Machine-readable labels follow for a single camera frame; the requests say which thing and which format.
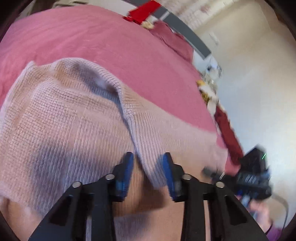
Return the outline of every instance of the white wall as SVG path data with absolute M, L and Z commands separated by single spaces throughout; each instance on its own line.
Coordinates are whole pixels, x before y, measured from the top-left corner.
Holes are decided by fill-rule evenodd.
M 295 40 L 263 0 L 241 0 L 197 34 L 224 70 L 218 95 L 244 152 L 256 144 L 267 149 L 274 191 L 287 199 L 290 220 L 296 211 Z M 268 203 L 282 225 L 284 209 Z
M 18 21 L 22 18 L 29 16 L 35 2 L 36 0 L 32 0 L 32 2 L 20 13 L 20 15 L 15 19 L 15 21 Z
M 122 0 L 89 0 L 89 5 L 100 6 L 123 16 L 127 16 L 128 12 L 135 8 L 134 5 Z

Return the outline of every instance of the dark red cloth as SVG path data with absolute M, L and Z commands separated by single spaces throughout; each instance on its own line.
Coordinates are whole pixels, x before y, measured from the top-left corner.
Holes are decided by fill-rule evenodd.
M 233 130 L 230 127 L 230 123 L 228 122 L 228 117 L 226 113 L 224 113 L 218 105 L 214 118 L 220 128 L 224 143 L 228 148 L 232 164 L 239 165 L 239 159 L 244 156 L 242 148 L 238 143 Z
M 155 22 L 154 28 L 150 30 L 150 33 L 163 41 L 187 62 L 192 63 L 193 47 L 182 35 L 173 33 L 165 22 L 161 20 Z
M 123 18 L 127 21 L 141 24 L 143 21 L 146 20 L 146 18 L 148 18 L 149 15 L 151 15 L 160 6 L 161 5 L 158 2 L 151 0 L 139 6 L 137 9 L 131 10 L 129 12 L 129 15 Z

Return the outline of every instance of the pink blanket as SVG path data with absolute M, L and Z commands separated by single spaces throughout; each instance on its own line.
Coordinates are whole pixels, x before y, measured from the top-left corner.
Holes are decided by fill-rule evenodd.
M 196 87 L 196 69 L 146 29 L 91 5 L 47 10 L 9 28 L 0 43 L 0 105 L 30 61 L 66 57 L 98 63 L 165 111 L 216 132 Z M 221 136 L 217 142 L 225 147 Z

